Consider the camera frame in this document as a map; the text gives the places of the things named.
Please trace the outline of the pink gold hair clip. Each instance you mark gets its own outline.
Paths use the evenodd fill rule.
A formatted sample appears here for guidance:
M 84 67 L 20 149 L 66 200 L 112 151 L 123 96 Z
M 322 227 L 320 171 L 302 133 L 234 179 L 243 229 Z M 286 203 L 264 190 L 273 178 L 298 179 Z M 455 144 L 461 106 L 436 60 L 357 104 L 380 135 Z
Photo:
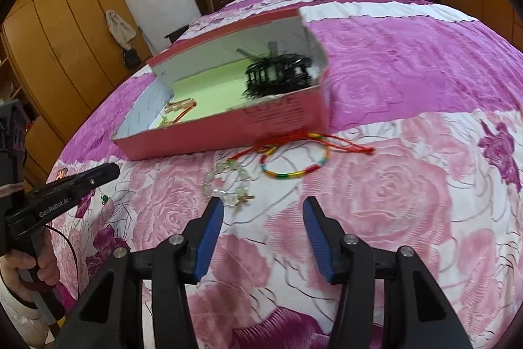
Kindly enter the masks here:
M 164 106 L 165 113 L 188 112 L 197 105 L 193 98 L 183 99 L 181 101 L 169 101 Z

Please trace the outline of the black feather hair claw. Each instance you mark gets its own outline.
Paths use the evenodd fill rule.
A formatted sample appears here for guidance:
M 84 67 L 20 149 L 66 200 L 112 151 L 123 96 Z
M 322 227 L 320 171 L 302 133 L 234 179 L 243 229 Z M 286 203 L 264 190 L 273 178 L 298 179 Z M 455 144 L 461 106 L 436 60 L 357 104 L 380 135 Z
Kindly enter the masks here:
M 268 43 L 267 55 L 254 55 L 237 48 L 236 52 L 251 61 L 245 69 L 244 98 L 260 99 L 307 89 L 319 80 L 321 67 L 309 56 L 279 53 L 276 42 Z

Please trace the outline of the pink floral bed quilt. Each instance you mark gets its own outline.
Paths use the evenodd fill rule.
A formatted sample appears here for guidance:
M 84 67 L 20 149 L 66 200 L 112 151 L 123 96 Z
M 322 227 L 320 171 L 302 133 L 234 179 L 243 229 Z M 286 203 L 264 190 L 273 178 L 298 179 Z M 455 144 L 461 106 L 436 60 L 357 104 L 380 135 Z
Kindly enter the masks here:
M 296 180 L 215 185 L 229 209 L 208 275 L 189 291 L 203 348 L 324 348 L 340 291 L 317 271 L 301 219 L 314 196 L 369 245 L 415 249 L 475 348 L 493 348 L 522 305 L 522 55 L 475 18 L 414 0 L 244 0 L 199 19 L 213 30 L 262 10 L 303 8 L 329 59 L 335 151 Z

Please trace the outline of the orange wooden wardrobe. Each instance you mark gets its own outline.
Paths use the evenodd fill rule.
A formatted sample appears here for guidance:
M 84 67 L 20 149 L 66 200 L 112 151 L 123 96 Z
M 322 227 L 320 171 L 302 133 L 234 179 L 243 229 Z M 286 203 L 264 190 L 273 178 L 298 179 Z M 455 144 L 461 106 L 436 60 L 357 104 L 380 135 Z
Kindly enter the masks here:
M 17 0 L 1 25 L 1 99 L 20 101 L 32 122 L 24 170 L 32 188 L 135 69 L 106 24 L 110 10 L 138 28 L 125 0 Z

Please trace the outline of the black hanging bag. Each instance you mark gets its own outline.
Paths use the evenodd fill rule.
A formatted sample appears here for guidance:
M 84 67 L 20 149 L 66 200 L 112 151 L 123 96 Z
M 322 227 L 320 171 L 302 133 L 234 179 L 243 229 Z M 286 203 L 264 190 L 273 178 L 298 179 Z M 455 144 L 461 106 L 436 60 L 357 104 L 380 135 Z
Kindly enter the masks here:
M 129 50 L 123 50 L 122 55 L 124 65 L 129 70 L 135 69 L 142 64 L 142 59 L 140 59 L 140 56 L 138 55 L 137 51 L 133 48 Z

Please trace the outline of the beige hanging cloth bag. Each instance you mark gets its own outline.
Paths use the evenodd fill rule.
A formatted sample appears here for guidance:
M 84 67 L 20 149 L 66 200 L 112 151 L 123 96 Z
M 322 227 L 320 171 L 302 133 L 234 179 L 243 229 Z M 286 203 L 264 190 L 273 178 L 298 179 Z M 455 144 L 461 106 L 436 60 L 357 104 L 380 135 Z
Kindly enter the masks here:
M 137 32 L 116 11 L 106 11 L 106 25 L 112 38 L 120 45 L 122 50 L 132 49 L 130 42 L 137 36 Z

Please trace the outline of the dark wooden nightstand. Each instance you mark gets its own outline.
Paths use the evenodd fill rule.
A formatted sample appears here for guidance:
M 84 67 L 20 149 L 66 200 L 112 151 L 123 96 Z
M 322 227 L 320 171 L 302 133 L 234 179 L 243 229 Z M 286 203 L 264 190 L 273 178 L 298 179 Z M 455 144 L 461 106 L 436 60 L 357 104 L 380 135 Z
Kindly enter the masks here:
M 173 44 L 188 30 L 188 28 L 189 28 L 188 25 L 181 26 L 177 30 L 172 31 L 169 34 L 167 34 L 165 36 L 165 39 L 168 39 L 171 42 L 171 44 Z

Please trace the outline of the pink cardboard box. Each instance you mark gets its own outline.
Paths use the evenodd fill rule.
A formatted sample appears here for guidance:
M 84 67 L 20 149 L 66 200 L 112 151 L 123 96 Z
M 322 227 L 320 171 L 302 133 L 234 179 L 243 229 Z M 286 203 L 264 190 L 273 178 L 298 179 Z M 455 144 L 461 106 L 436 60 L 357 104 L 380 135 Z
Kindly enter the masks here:
M 245 69 L 237 48 L 267 55 L 309 56 L 322 71 L 307 89 L 260 99 L 244 98 Z M 308 27 L 306 10 L 274 10 L 180 40 L 152 58 L 152 82 L 112 135 L 132 160 L 247 146 L 296 131 L 325 132 L 330 125 L 327 58 Z M 165 113 L 169 101 L 193 98 L 188 112 Z

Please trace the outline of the wooden low cabinet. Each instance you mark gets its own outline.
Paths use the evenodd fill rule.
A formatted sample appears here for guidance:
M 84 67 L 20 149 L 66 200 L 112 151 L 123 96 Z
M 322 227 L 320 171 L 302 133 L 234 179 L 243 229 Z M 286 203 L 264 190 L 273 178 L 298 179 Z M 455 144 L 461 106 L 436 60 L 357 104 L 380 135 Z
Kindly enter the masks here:
M 442 0 L 503 36 L 522 50 L 522 20 L 509 0 Z

